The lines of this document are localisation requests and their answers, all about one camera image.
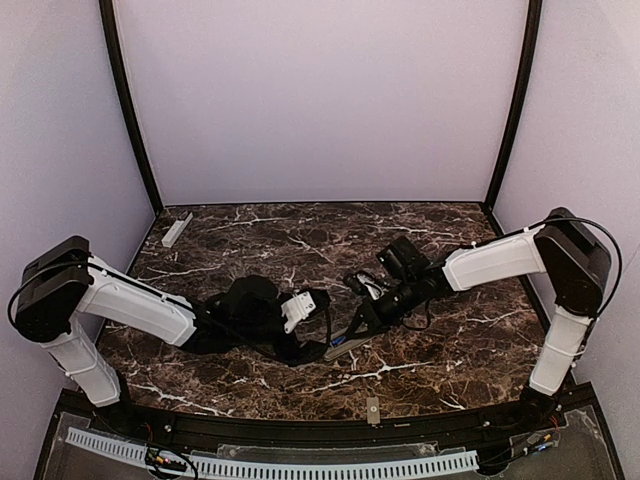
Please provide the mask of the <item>grey remote control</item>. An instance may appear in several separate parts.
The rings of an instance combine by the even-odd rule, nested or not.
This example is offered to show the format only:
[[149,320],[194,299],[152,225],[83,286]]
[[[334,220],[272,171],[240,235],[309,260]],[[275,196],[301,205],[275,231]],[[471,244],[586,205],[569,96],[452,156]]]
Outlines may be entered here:
[[[336,360],[337,358],[347,354],[351,350],[362,346],[363,344],[365,344],[366,342],[368,342],[374,337],[374,335],[372,335],[370,338],[346,340],[344,336],[344,333],[346,330],[347,330],[346,328],[341,329],[332,335],[329,343],[329,347],[327,348],[326,352],[323,355],[323,360],[325,362],[332,362]],[[332,346],[332,341],[338,338],[344,338],[344,342],[340,345]]]

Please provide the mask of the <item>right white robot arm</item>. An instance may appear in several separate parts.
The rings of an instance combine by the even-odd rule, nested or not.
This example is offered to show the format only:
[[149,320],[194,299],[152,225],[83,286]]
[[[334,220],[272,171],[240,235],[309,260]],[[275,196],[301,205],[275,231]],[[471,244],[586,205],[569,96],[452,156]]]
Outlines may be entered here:
[[406,237],[381,250],[377,259],[396,280],[366,297],[349,327],[331,344],[356,342],[387,332],[421,304],[511,277],[545,274],[555,291],[555,311],[527,392],[554,396],[607,306],[612,258],[592,233],[595,224],[556,208],[542,221],[499,238],[473,243],[431,261]]

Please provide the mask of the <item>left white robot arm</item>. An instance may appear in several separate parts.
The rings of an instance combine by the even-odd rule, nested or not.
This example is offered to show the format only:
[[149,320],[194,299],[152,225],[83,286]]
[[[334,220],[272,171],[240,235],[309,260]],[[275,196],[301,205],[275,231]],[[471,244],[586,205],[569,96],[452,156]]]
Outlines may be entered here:
[[24,269],[7,305],[11,326],[39,344],[97,408],[125,399],[126,386],[79,323],[94,315],[150,334],[187,353],[226,353],[247,346],[281,364],[315,362],[330,342],[302,341],[296,327],[330,315],[326,291],[286,294],[269,279],[249,275],[204,302],[172,295],[109,266],[71,236]]

